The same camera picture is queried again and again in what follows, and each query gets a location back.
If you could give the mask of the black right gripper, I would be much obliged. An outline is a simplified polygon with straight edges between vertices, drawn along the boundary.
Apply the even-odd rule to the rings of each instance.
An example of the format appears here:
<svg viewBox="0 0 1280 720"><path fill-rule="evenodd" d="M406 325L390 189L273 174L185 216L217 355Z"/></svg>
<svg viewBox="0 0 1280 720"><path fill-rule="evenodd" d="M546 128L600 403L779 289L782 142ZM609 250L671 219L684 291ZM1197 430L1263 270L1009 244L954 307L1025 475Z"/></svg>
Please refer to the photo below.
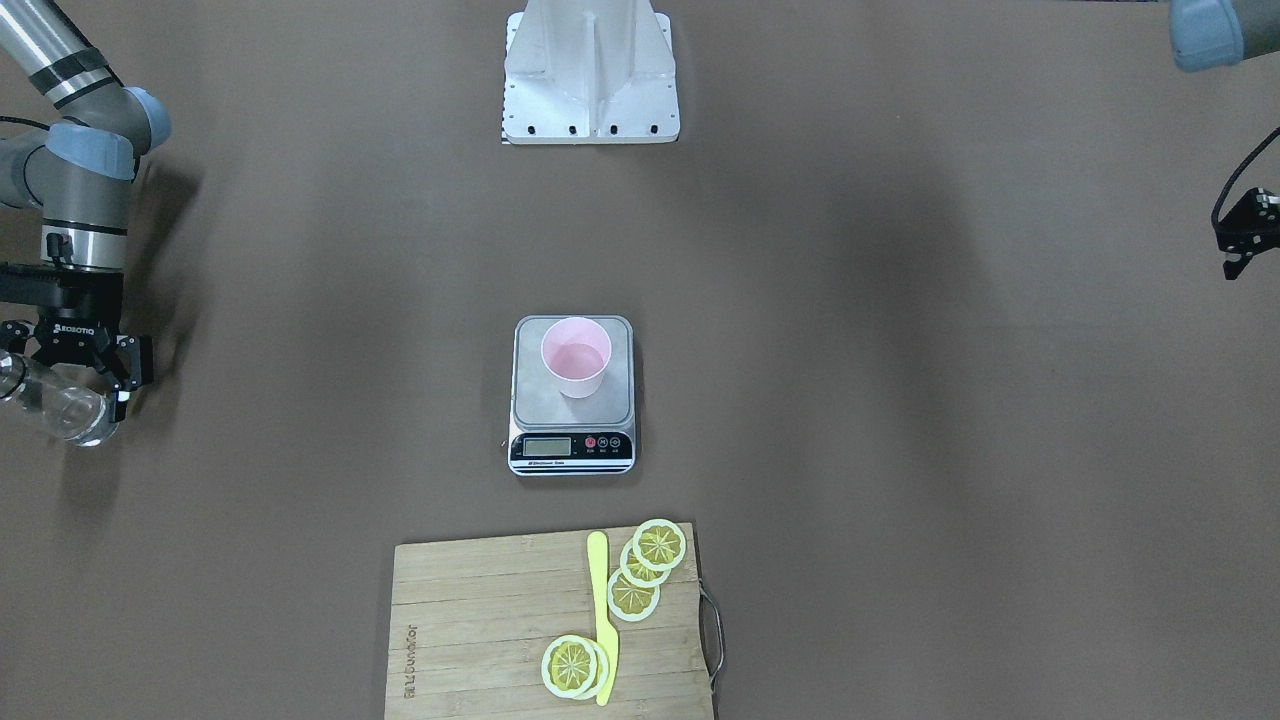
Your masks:
<svg viewBox="0 0 1280 720"><path fill-rule="evenodd" d="M38 348L29 356L45 366L91 366L105 373L111 423L125 420L137 391L154 382L154 338L118 334L122 319L124 274L87 272L51 264L4 263L1 301L32 306L35 324L1 323L1 350L27 355L28 342Z"/></svg>

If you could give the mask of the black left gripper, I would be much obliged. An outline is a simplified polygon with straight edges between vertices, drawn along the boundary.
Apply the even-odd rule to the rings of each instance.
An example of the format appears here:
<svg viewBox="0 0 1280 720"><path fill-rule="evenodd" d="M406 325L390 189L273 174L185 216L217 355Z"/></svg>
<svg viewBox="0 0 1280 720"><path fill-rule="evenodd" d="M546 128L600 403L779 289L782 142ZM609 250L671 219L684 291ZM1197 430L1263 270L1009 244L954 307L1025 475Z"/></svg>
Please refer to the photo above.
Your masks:
<svg viewBox="0 0 1280 720"><path fill-rule="evenodd" d="M1222 213L1228 191L1213 205L1213 232L1224 254L1222 273L1226 281L1240 277L1257 255L1279 246L1279 196L1254 187Z"/></svg>

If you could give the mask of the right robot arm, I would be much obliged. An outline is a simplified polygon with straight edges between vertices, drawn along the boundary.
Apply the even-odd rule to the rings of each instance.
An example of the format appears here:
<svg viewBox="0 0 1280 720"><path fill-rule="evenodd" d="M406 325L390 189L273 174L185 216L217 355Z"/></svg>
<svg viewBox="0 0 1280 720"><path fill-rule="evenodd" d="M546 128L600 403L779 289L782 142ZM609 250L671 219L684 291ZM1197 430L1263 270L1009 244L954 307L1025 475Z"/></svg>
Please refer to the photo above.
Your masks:
<svg viewBox="0 0 1280 720"><path fill-rule="evenodd" d="M96 370L105 420L125 419L154 378L151 341L120 331L132 184L142 158L172 133L165 106L124 85L54 1L5 1L3 51L58 111L3 141L3 206L42 214L40 260L3 264L3 301L35 307L5 322L3 347L38 345L35 361Z"/></svg>

